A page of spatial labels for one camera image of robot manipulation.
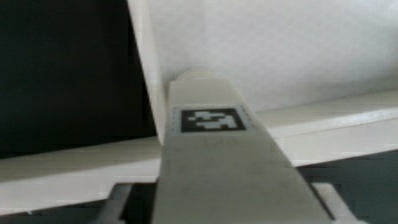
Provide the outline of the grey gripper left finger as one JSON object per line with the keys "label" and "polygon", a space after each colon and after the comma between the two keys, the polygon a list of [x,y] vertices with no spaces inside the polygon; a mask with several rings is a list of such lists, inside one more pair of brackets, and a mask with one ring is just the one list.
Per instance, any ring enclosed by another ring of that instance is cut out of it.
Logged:
{"label": "grey gripper left finger", "polygon": [[126,207],[130,192],[131,185],[128,183],[119,183],[112,188],[99,214],[89,224],[126,224],[121,215]]}

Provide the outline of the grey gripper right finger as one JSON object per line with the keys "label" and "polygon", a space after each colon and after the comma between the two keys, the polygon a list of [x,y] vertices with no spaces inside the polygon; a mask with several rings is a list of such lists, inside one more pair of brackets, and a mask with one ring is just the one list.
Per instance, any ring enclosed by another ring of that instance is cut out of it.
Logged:
{"label": "grey gripper right finger", "polygon": [[332,215],[332,224],[364,224],[348,209],[334,186],[329,183],[313,183],[313,188]]}

